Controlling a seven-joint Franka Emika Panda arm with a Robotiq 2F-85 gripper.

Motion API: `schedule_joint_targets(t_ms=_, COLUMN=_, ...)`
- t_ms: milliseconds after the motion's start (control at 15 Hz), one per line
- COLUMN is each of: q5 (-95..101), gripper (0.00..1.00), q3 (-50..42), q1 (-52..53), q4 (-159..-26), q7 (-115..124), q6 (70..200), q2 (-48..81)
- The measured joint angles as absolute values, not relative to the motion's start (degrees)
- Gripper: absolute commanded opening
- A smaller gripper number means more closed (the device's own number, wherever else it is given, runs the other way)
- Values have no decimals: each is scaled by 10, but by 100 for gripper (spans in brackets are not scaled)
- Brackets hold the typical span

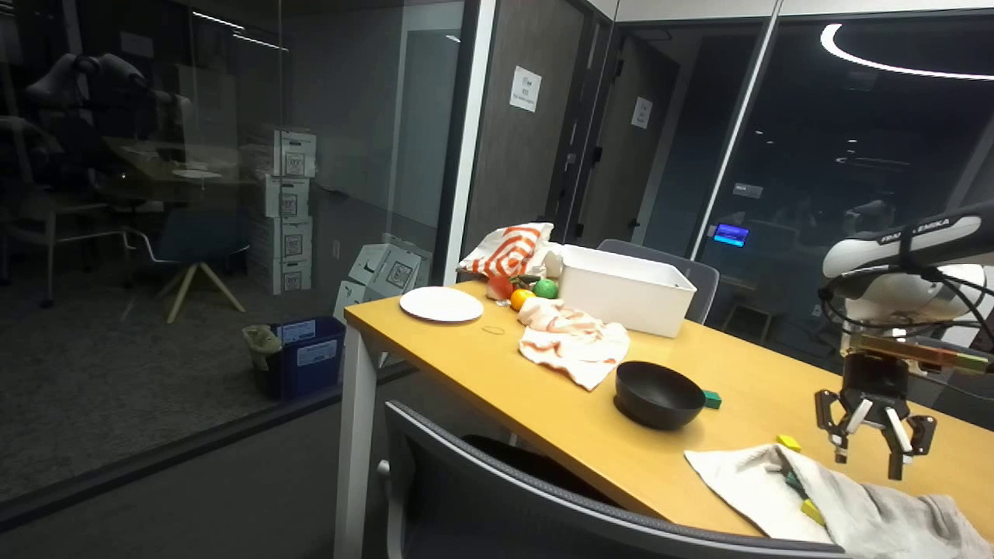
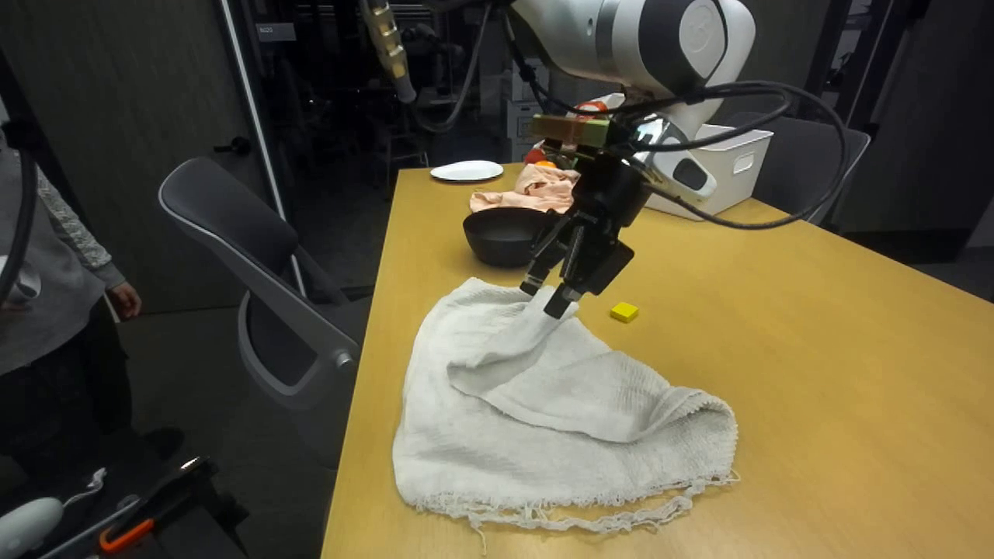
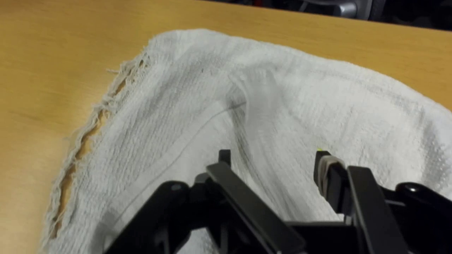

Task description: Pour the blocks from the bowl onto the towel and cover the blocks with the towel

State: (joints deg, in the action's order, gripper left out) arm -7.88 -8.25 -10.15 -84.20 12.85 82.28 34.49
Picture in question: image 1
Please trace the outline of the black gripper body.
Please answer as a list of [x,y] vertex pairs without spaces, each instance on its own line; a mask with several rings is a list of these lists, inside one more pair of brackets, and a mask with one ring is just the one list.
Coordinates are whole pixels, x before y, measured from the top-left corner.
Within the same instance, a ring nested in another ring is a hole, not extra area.
[[873,420],[878,420],[885,407],[906,420],[906,364],[876,352],[849,353],[840,373],[840,407],[854,409],[859,399],[873,402]]

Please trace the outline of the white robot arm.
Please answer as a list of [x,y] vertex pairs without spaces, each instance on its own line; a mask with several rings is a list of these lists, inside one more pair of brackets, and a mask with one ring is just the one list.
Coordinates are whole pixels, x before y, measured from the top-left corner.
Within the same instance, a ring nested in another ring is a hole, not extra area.
[[915,366],[984,375],[991,356],[943,341],[921,341],[931,326],[974,326],[991,335],[980,305],[991,299],[994,206],[966,206],[891,226],[854,234],[824,255],[819,308],[840,326],[840,388],[818,391],[818,424],[849,459],[849,438],[878,429],[887,474],[905,477],[914,456],[931,451],[935,416],[914,416],[906,378]]

